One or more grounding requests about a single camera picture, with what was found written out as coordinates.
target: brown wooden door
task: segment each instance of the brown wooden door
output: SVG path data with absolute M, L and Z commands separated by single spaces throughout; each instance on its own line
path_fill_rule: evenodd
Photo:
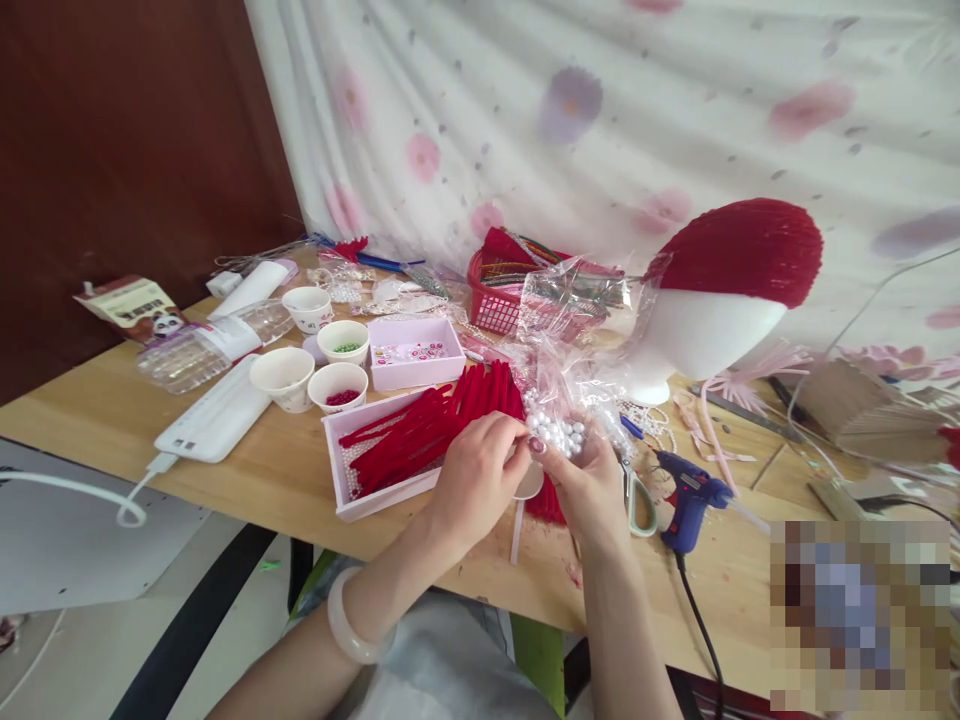
M 118 342 L 84 280 L 185 307 L 302 231 L 242 0 L 5 0 L 0 93 L 0 404 Z

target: red knitted hat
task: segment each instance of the red knitted hat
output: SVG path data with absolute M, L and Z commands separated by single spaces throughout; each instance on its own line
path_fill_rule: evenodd
M 673 236 L 647 268 L 660 287 L 748 295 L 793 309 L 820 271 L 823 238 L 807 211 L 754 198 L 705 212 Z

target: pink flower print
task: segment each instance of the pink flower print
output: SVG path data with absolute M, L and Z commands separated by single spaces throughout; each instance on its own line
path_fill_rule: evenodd
M 417 133 L 407 142 L 407 162 L 417 179 L 429 185 L 440 169 L 440 148 L 423 133 Z
M 960 377 L 960 353 L 935 360 L 937 376 L 934 380 L 953 380 Z
M 927 315 L 926 325 L 933 330 L 953 330 L 960 327 L 960 305 L 951 305 Z
M 868 345 L 860 350 L 840 348 L 840 354 L 854 365 L 894 382 L 929 380 L 937 373 L 936 363 L 927 362 L 919 346 L 898 350 L 893 345 Z
M 773 107 L 767 123 L 782 142 L 800 142 L 818 127 L 850 112 L 856 91 L 840 80 L 825 80 Z
M 563 68 L 550 79 L 540 104 L 540 138 L 551 145 L 576 142 L 600 115 L 602 103 L 599 80 L 581 68 Z
M 683 7 L 683 0 L 627 0 L 627 5 L 634 10 L 669 15 Z
M 367 122 L 367 93 L 360 78 L 344 66 L 333 83 L 337 109 L 354 130 L 362 130 Z
M 344 237 L 354 237 L 360 230 L 363 210 L 353 193 L 343 185 L 335 185 L 333 190 L 327 193 L 326 201 L 334 225 Z
M 503 213 L 500 208 L 491 203 L 480 205 L 470 216 L 470 227 L 473 234 L 483 240 L 487 236 L 487 231 L 492 227 L 503 225 Z
M 683 190 L 669 188 L 640 206 L 637 225 L 650 235 L 663 235 L 687 219 L 692 205 L 690 196 Z

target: white foam roll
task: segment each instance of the white foam roll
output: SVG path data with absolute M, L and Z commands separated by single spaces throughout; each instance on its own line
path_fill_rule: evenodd
M 247 305 L 266 300 L 290 273 L 290 269 L 272 260 L 264 260 L 254 268 L 237 288 L 209 315 L 210 320 L 229 315 Z

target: woman's left hand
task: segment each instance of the woman's left hand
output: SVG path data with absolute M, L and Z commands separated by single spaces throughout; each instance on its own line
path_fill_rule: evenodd
M 523 423 L 495 411 L 474 420 L 450 444 L 424 513 L 457 560 L 487 536 L 513 499 L 530 466 L 527 443 L 517 440 L 528 434 Z

